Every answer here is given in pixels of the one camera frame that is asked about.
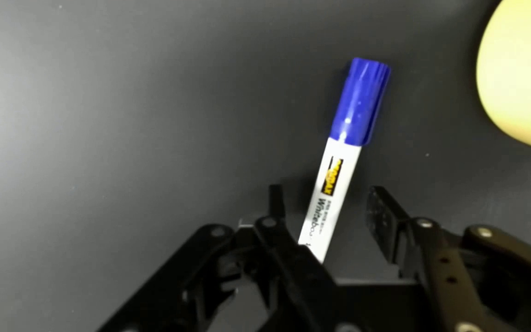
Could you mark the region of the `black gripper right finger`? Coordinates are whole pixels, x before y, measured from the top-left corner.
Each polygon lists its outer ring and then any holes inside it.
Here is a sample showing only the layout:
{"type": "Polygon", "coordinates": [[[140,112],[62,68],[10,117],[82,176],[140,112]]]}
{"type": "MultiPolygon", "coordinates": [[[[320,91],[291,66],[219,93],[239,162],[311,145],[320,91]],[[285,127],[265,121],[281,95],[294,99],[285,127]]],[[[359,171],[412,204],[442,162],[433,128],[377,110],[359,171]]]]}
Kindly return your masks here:
{"type": "Polygon", "coordinates": [[[383,257],[392,265],[403,265],[409,246],[409,213],[383,186],[372,186],[368,193],[368,230],[383,257]]]}

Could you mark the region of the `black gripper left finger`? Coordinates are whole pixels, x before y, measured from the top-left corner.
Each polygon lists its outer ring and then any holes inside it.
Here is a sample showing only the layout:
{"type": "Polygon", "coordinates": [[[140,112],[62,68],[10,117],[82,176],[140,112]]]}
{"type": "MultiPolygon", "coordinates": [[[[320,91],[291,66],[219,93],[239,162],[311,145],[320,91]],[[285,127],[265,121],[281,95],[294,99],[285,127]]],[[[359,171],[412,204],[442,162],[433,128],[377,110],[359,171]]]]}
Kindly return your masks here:
{"type": "Polygon", "coordinates": [[[269,193],[267,224],[283,226],[285,224],[283,187],[280,184],[270,184],[267,193],[269,193]]]}

